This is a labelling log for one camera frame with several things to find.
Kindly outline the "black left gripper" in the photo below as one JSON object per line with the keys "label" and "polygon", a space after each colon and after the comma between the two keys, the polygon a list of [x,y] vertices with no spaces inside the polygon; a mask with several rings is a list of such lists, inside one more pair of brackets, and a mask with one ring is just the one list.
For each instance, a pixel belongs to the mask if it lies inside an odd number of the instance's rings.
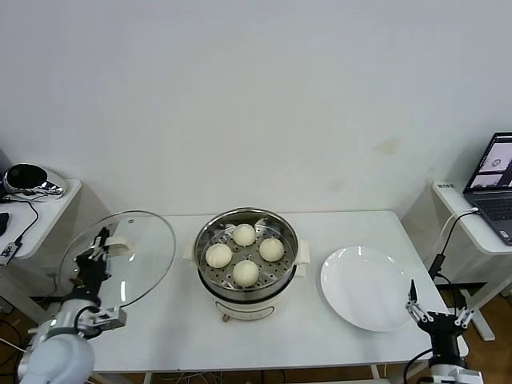
{"label": "black left gripper", "polygon": [[106,272],[104,254],[107,253],[106,240],[109,229],[104,226],[94,240],[94,246],[76,257],[78,274],[74,284],[74,297],[80,299],[99,299],[102,282],[109,278]]}

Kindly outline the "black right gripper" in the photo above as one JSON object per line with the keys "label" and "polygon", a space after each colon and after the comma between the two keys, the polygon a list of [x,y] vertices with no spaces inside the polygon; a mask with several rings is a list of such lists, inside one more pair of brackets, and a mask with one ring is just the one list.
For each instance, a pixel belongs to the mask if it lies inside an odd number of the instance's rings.
{"label": "black right gripper", "polygon": [[430,336],[430,365],[466,365],[465,359],[460,355],[458,337],[468,328],[474,309],[463,307],[456,313],[456,317],[452,314],[428,312],[419,303],[416,285],[411,279],[406,311],[418,327]]}

